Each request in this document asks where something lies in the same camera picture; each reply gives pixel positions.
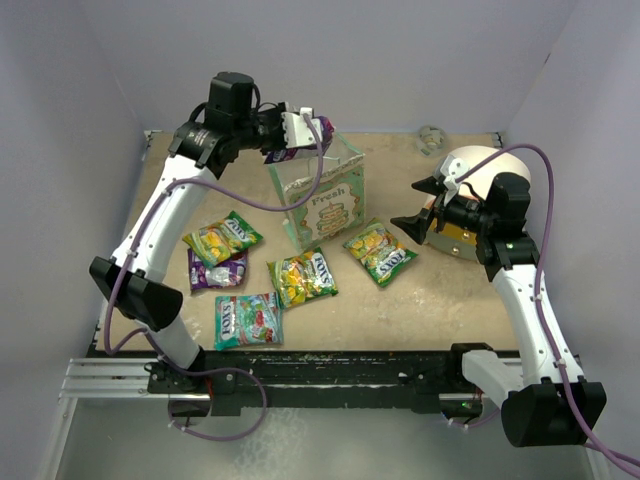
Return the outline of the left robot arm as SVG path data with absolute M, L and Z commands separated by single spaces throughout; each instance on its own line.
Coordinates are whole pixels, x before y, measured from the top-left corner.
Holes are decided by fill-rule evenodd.
M 103 345 L 109 355 L 114 312 L 138 324 L 170 378 L 184 392 L 202 387 L 204 352 L 180 316 L 183 295 L 164 283 L 169 260 L 194 210 L 210 190 L 226 194 L 218 181 L 243 150 L 315 145 L 322 130 L 310 107 L 280 102 L 260 108 L 252 77 L 220 72 L 210 82 L 207 101 L 197 105 L 174 133 L 155 190 L 129 234 L 108 258 L 95 257 L 89 274 L 107 301 Z

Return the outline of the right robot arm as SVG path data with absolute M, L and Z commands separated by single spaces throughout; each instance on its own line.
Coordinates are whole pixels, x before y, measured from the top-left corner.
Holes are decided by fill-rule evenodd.
M 429 229 L 460 227 L 476 237 L 476 256 L 499 294 L 518 342 L 520 365 L 509 367 L 486 346 L 457 348 L 445 366 L 456 391 L 473 385 L 499 408 L 504 433 L 515 447 L 583 445 L 606 404 L 599 382 L 589 382 L 566 345 L 547 296 L 539 250 L 525 231 L 530 183 L 500 173 L 488 193 L 465 197 L 434 176 L 413 183 L 434 201 L 392 224 L 416 243 Z

